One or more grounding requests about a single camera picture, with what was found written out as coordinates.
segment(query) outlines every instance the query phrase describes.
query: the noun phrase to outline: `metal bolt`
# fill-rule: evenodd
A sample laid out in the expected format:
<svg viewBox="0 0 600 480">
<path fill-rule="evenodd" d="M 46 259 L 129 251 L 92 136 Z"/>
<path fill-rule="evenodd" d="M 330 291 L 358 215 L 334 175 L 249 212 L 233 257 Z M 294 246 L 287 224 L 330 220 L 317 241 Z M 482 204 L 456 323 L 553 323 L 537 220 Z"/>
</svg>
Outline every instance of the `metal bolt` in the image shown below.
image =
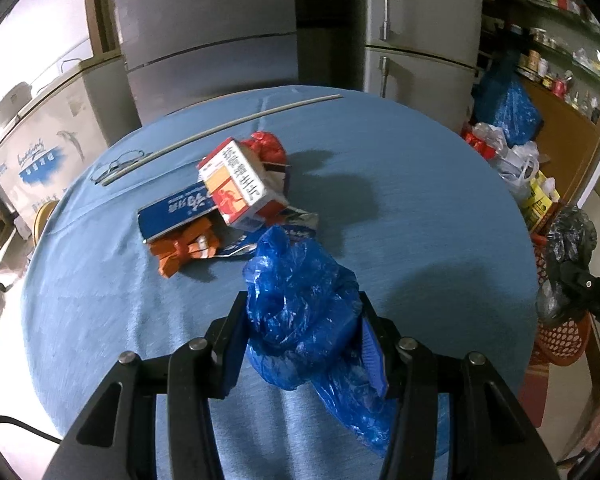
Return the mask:
<svg viewBox="0 0 600 480">
<path fill-rule="evenodd" d="M 128 365 L 128 364 L 131 364 L 133 361 L 135 361 L 137 358 L 138 358 L 138 354 L 136 354 L 135 352 L 132 352 L 131 350 L 126 350 L 118 356 L 118 362 L 121 365 Z"/>
<path fill-rule="evenodd" d="M 206 339 L 203 337 L 196 337 L 189 341 L 189 348 L 192 350 L 204 350 L 206 348 Z"/>
<path fill-rule="evenodd" d="M 469 362 L 472 365 L 480 366 L 487 362 L 487 358 L 482 355 L 480 352 L 471 352 L 469 354 Z"/>
<path fill-rule="evenodd" d="M 413 337 L 403 337 L 398 341 L 398 346 L 401 350 L 411 352 L 418 347 L 418 342 Z"/>
</svg>

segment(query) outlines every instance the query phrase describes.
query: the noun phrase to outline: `blue tablecloth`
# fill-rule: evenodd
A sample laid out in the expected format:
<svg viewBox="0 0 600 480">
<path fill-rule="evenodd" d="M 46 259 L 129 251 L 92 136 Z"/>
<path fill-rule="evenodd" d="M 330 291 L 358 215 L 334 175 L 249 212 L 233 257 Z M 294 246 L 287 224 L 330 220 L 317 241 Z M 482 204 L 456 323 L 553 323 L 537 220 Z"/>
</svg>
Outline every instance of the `blue tablecloth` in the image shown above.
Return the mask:
<svg viewBox="0 0 600 480">
<path fill-rule="evenodd" d="M 378 313 L 433 351 L 484 352 L 519 388 L 536 328 L 536 268 L 500 177 L 458 136 L 371 95 L 296 108 L 198 140 L 108 187 L 90 176 L 129 150 L 153 152 L 254 112 L 333 89 L 282 87 L 161 118 L 105 152 L 67 191 L 24 285 L 35 389 L 64 433 L 123 350 L 167 354 L 224 316 L 244 290 L 243 260 L 196 261 L 166 280 L 142 244 L 138 208 L 195 182 L 195 161 L 228 136 L 269 130 L 292 165 L 290 201 L 320 214 L 318 239 L 358 276 Z M 164 402 L 157 454 L 168 475 Z M 311 386 L 283 392 L 247 362 L 211 403 L 227 479 L 376 478 L 381 460 L 340 427 Z"/>
</svg>

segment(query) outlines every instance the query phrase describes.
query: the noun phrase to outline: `orange plastic basket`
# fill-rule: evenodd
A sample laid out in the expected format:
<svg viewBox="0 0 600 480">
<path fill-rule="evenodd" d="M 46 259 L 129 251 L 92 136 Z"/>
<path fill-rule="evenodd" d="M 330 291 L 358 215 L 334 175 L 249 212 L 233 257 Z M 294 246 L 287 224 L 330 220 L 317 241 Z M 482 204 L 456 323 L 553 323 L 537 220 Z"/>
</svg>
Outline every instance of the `orange plastic basket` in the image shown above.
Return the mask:
<svg viewBox="0 0 600 480">
<path fill-rule="evenodd" d="M 533 235 L 532 239 L 538 269 L 538 285 L 542 286 L 547 280 L 544 260 L 546 238 Z M 574 364 L 587 348 L 590 332 L 591 316 L 588 312 L 580 321 L 570 319 L 556 328 L 547 328 L 539 322 L 529 364 L 551 363 L 558 366 Z"/>
</svg>

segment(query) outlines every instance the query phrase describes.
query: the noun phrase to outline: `white refrigerator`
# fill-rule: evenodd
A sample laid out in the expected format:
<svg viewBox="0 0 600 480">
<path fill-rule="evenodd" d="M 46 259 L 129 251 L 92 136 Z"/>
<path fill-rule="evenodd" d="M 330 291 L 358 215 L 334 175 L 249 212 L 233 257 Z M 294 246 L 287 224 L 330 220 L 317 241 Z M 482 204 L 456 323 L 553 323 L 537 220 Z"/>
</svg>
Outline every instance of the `white refrigerator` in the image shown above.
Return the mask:
<svg viewBox="0 0 600 480">
<path fill-rule="evenodd" d="M 472 106 L 482 0 L 366 0 L 364 89 L 458 132 Z"/>
<path fill-rule="evenodd" d="M 43 203 L 62 198 L 101 153 L 140 126 L 120 52 L 81 61 L 3 129 L 0 187 L 32 228 Z"/>
</svg>

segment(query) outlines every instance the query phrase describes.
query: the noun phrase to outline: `red plastic bag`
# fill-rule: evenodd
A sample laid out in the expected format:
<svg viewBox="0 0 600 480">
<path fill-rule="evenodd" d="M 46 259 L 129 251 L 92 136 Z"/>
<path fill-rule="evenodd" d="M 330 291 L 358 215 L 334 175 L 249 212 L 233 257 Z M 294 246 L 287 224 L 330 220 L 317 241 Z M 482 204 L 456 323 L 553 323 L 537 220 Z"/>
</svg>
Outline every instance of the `red plastic bag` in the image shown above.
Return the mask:
<svg viewBox="0 0 600 480">
<path fill-rule="evenodd" d="M 251 139 L 241 140 L 240 143 L 255 152 L 262 162 L 286 164 L 286 151 L 270 132 L 255 132 L 251 134 Z"/>
</svg>

